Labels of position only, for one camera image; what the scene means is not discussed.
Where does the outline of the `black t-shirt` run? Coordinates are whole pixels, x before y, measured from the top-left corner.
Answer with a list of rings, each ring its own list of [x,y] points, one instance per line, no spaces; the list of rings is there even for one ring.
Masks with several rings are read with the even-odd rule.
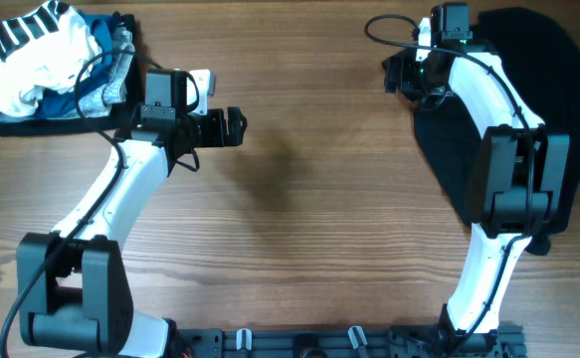
[[[508,79],[546,127],[570,137],[560,207],[526,249],[545,256],[550,236],[568,226],[580,182],[580,49],[557,22],[522,7],[481,12],[472,30],[476,38],[492,42]],[[466,107],[449,97],[433,110],[417,110],[414,131],[442,189],[467,224],[465,191],[481,138]]]

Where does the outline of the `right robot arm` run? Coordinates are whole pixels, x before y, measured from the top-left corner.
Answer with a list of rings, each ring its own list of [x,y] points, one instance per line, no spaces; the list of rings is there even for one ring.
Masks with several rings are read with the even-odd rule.
[[[429,357],[513,352],[502,338],[519,330],[499,325],[499,308],[521,253],[558,210],[569,151],[568,135],[546,133],[469,20],[465,3],[433,7],[415,24],[412,43],[382,64],[386,91],[420,107],[455,96],[481,137],[466,188],[472,228],[457,288],[429,336],[395,331],[390,338]]]

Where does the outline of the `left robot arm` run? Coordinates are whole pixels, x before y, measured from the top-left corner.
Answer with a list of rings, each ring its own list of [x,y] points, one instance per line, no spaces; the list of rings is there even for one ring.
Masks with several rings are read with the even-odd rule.
[[[211,109],[209,70],[151,70],[145,100],[111,140],[110,158],[75,209],[49,233],[28,233],[16,254],[9,321],[30,346],[99,357],[191,357],[174,321],[135,310],[121,252],[136,219],[182,156],[239,146],[241,111]]]

